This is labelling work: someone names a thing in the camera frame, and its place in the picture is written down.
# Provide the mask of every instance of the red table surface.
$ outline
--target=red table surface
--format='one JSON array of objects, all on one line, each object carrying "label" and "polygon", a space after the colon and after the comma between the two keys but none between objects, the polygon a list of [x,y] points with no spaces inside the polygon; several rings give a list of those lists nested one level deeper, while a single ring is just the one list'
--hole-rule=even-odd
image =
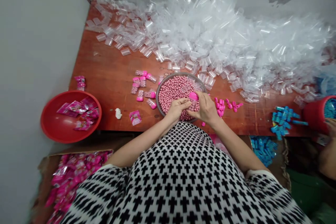
[{"label": "red table surface", "polygon": [[[96,1],[93,0],[89,9],[87,20],[97,17],[102,19],[101,14],[95,8]],[[112,26],[118,23],[115,21],[116,15],[113,14]],[[84,75],[86,79],[85,90],[93,94],[100,102],[103,117],[98,127],[100,130],[113,131],[145,131],[155,123],[160,121],[163,116],[158,109],[152,110],[146,104],[146,98],[143,102],[136,101],[136,95],[131,94],[132,79],[135,77],[136,70],[147,70],[157,78],[159,75],[170,74],[172,71],[167,70],[168,62],[157,62],[155,55],[152,54],[148,59],[139,51],[133,52],[127,56],[122,56],[120,51],[112,46],[105,45],[105,42],[99,42],[96,36],[99,33],[84,29],[82,40],[73,69],[70,81],[70,90],[77,88],[74,76]],[[230,91],[230,83],[222,80],[219,76],[210,91],[210,96],[214,100],[228,98],[236,103],[244,105],[235,113],[226,106],[223,120],[238,135],[274,135],[270,131],[272,127],[272,112],[275,106],[289,106],[298,114],[301,114],[299,107],[293,102],[295,92],[285,96],[279,95],[275,91],[270,91],[260,100],[260,103],[249,104],[240,96],[238,90],[234,93]],[[147,81],[148,91],[150,88],[157,89],[158,83],[154,84]],[[115,117],[115,109],[119,108],[122,118],[118,120]],[[129,113],[139,110],[142,122],[132,126]],[[194,124],[201,127],[201,121]],[[201,127],[207,133],[214,133],[213,130],[206,125]],[[312,136],[312,132],[306,126],[292,125],[289,130],[289,136]]]}]

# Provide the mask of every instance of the person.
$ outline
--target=person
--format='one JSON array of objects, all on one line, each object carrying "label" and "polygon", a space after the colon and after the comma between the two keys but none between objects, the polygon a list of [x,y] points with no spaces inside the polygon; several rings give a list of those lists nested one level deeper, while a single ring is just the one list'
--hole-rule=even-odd
[{"label": "person", "polygon": [[233,160],[202,129],[179,121],[191,102],[175,100],[79,186],[61,223],[310,223],[209,95],[197,95],[200,110],[188,113],[212,127]]}]

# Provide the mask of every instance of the clear plastic container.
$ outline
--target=clear plastic container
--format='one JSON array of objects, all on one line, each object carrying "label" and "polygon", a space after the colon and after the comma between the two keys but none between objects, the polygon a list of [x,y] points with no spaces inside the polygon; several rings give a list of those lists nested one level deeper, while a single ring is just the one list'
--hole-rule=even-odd
[{"label": "clear plastic container", "polygon": [[156,109],[157,105],[153,100],[148,99],[146,102],[150,106],[151,109]]},{"label": "clear plastic container", "polygon": [[165,78],[165,77],[164,77],[163,75],[160,75],[160,76],[159,76],[159,83],[158,83],[159,85],[161,84],[161,82],[163,81],[164,78]]},{"label": "clear plastic container", "polygon": [[153,83],[156,83],[156,81],[157,81],[157,79],[151,74],[147,74],[146,79],[153,82]]},{"label": "clear plastic container", "polygon": [[140,79],[140,87],[145,88],[146,87],[146,77],[141,76],[139,79]]},{"label": "clear plastic container", "polygon": [[191,101],[191,105],[188,109],[191,111],[195,111],[198,102],[198,95],[195,92],[190,92],[189,99]]},{"label": "clear plastic container", "polygon": [[124,49],[124,50],[121,50],[120,52],[121,52],[121,54],[122,54],[123,56],[126,56],[126,55],[128,55],[128,54],[131,54],[131,51],[130,51],[129,48],[126,48],[126,49]]},{"label": "clear plastic container", "polygon": [[144,100],[144,91],[143,90],[139,90],[138,96],[136,97],[136,100],[138,102],[142,102]]},{"label": "clear plastic container", "polygon": [[136,76],[146,76],[147,74],[148,74],[147,71],[142,71],[142,70],[135,71]]},{"label": "clear plastic container", "polygon": [[102,34],[97,35],[96,38],[98,39],[99,42],[102,42],[106,39],[106,36],[104,33],[102,33]]},{"label": "clear plastic container", "polygon": [[136,83],[133,83],[132,84],[132,89],[131,89],[131,94],[136,94],[138,92],[138,89],[139,89],[139,85],[136,84]]}]

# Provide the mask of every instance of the pink packaged candy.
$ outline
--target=pink packaged candy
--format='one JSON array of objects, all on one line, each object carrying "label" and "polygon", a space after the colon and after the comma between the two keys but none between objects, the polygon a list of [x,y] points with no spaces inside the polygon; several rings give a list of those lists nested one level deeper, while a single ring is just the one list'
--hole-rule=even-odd
[{"label": "pink packaged candy", "polygon": [[141,123],[141,116],[139,110],[131,112],[129,118],[131,119],[133,126]]},{"label": "pink packaged candy", "polygon": [[98,104],[90,97],[86,97],[83,100],[80,101],[82,104],[85,104],[89,107],[89,110],[93,110],[96,107],[98,107]]},{"label": "pink packaged candy", "polygon": [[87,121],[77,121],[76,122],[76,127],[74,128],[74,130],[78,130],[78,131],[86,131],[90,128],[90,123]]},{"label": "pink packaged candy", "polygon": [[145,88],[146,87],[146,77],[141,76],[139,79],[140,79],[140,87]]},{"label": "pink packaged candy", "polygon": [[156,109],[157,105],[154,101],[152,101],[151,99],[148,99],[146,102],[151,107],[151,109]]},{"label": "pink packaged candy", "polygon": [[140,79],[138,77],[133,78],[133,82],[140,86]]},{"label": "pink packaged candy", "polygon": [[62,107],[60,107],[59,110],[57,110],[57,113],[70,116],[70,117],[77,117],[78,116],[77,112],[67,109],[69,105],[70,105],[69,103],[64,103]]},{"label": "pink packaged candy", "polygon": [[138,96],[136,97],[136,100],[138,102],[142,102],[144,100],[144,91],[143,90],[139,90]]},{"label": "pink packaged candy", "polygon": [[81,118],[89,122],[90,124],[93,124],[95,119],[99,117],[99,109],[95,108],[94,110],[86,111],[83,115],[81,115]]},{"label": "pink packaged candy", "polygon": [[135,75],[136,76],[146,76],[147,75],[147,71],[136,70],[135,71]]},{"label": "pink packaged candy", "polygon": [[138,89],[139,89],[139,85],[136,84],[136,83],[133,83],[132,84],[132,89],[131,89],[131,94],[135,95],[137,93]]},{"label": "pink packaged candy", "polygon": [[83,114],[85,111],[87,111],[89,109],[89,106],[86,104],[82,104],[78,101],[73,101],[68,107],[67,109],[77,112],[79,114]]},{"label": "pink packaged candy", "polygon": [[83,75],[75,76],[75,80],[77,81],[77,90],[84,91],[85,88],[85,78]]}]

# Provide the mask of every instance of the filled candy tube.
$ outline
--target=filled candy tube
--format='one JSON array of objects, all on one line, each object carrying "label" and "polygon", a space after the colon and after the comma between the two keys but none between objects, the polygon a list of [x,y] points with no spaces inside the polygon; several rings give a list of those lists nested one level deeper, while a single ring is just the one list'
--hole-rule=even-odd
[{"label": "filled candy tube", "polygon": [[145,76],[141,76],[139,78],[139,80],[140,80],[140,87],[145,88],[146,87],[146,77]]},{"label": "filled candy tube", "polygon": [[156,103],[152,101],[151,99],[148,99],[146,103],[150,106],[151,109],[156,109],[157,107]]},{"label": "filled candy tube", "polygon": [[135,95],[138,92],[139,85],[136,83],[132,84],[131,94]]},{"label": "filled candy tube", "polygon": [[153,82],[153,83],[156,83],[156,78],[151,74],[147,74],[146,79]]},{"label": "filled candy tube", "polygon": [[136,100],[138,102],[142,102],[144,100],[144,91],[143,90],[139,90],[138,96],[136,97]]}]

